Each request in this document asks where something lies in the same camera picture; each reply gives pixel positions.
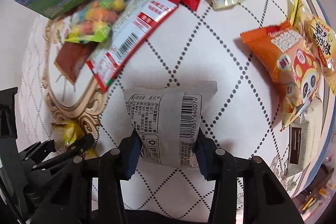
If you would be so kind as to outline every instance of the brown chocolate wrapper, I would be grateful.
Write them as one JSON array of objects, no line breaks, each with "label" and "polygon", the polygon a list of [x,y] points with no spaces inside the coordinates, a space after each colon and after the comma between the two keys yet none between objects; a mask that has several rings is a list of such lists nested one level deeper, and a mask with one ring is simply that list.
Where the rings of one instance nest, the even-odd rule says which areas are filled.
[{"label": "brown chocolate wrapper", "polygon": [[75,84],[82,67],[97,44],[96,42],[88,44],[64,42],[54,64],[71,84]]}]

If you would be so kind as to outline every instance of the diamond pattern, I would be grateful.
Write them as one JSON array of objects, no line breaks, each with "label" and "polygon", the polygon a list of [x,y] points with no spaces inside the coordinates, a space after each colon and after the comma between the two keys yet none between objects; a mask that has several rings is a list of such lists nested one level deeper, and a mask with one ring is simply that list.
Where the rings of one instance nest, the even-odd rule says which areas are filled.
[{"label": "diamond pattern", "polygon": [[[202,114],[203,132],[234,156],[248,159],[260,155],[269,165],[277,159],[274,171],[283,174],[288,156],[288,131],[279,132],[278,96],[262,64],[241,42],[240,33],[279,24],[289,14],[288,2],[246,0],[216,12],[211,8],[211,0],[201,0],[197,12],[181,4],[132,56],[109,88],[106,108],[99,116],[97,153],[102,155],[117,147],[132,132],[124,89],[134,86],[162,89],[216,80],[218,92]],[[53,120],[41,86],[45,66],[42,35],[46,23],[43,17],[37,17],[34,22],[22,66],[19,105],[32,143],[50,136]],[[297,184],[300,176],[293,178]],[[132,179],[121,185],[128,209],[207,221],[214,182],[204,181],[197,168],[175,169],[139,159]],[[237,179],[237,217],[243,213],[243,188],[242,179]],[[93,200],[97,200],[97,191],[98,182],[94,180]]]}]

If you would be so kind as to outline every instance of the red and white wrapper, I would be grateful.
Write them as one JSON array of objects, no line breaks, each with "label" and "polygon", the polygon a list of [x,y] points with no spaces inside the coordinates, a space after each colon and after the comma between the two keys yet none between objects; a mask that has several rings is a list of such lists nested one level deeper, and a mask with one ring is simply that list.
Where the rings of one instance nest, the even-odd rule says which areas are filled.
[{"label": "red and white wrapper", "polygon": [[112,41],[87,60],[102,92],[149,35],[179,6],[179,0],[133,0],[112,27]]}]

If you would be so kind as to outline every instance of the ornate frame pattern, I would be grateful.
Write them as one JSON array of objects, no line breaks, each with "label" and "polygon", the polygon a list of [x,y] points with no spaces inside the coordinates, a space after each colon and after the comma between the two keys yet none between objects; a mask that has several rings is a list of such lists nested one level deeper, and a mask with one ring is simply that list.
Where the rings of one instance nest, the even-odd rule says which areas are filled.
[{"label": "ornate frame pattern", "polygon": [[91,133],[95,139],[99,138],[97,126],[100,126],[99,115],[104,111],[107,103],[107,93],[100,91],[96,79],[92,76],[85,91],[71,107],[63,106],[57,101],[53,91],[50,87],[49,79],[49,51],[52,43],[60,42],[60,31],[64,28],[65,23],[63,18],[49,20],[44,29],[45,39],[45,67],[43,77],[41,79],[42,86],[46,89],[46,103],[57,121],[61,120],[75,120],[83,128],[85,133]]}]

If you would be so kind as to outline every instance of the orange snack bag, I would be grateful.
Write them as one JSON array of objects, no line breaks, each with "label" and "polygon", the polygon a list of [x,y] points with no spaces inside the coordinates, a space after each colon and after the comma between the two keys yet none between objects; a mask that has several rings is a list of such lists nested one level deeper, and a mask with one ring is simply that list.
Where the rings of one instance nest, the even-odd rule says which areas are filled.
[{"label": "orange snack bag", "polygon": [[320,81],[318,63],[289,21],[240,36],[272,78],[280,97],[284,130],[315,97]]}]

